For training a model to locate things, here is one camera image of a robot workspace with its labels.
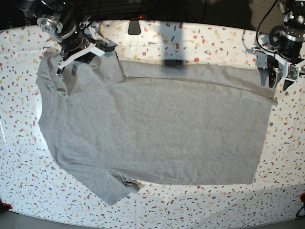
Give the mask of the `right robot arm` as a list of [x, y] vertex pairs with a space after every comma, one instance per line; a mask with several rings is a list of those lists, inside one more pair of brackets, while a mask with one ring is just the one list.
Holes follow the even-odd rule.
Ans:
[[16, 0], [18, 9], [29, 11], [37, 25], [61, 46], [57, 75], [74, 61], [90, 63], [94, 56], [103, 56], [115, 49], [104, 38], [93, 17], [82, 17], [71, 0]]

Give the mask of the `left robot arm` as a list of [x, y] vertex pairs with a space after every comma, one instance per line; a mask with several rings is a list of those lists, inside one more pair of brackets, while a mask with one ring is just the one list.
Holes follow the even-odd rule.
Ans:
[[[269, 33], [271, 48], [265, 48], [259, 43], [259, 30], [271, 13], [278, 6], [283, 15], [283, 25], [275, 26]], [[284, 78], [283, 90], [285, 91], [297, 79], [305, 74], [305, 59], [300, 51], [305, 42], [305, 2], [303, 0], [276, 0], [260, 21], [255, 35], [258, 47], [255, 52], [267, 56], [267, 69], [269, 87], [276, 84], [278, 70]]]

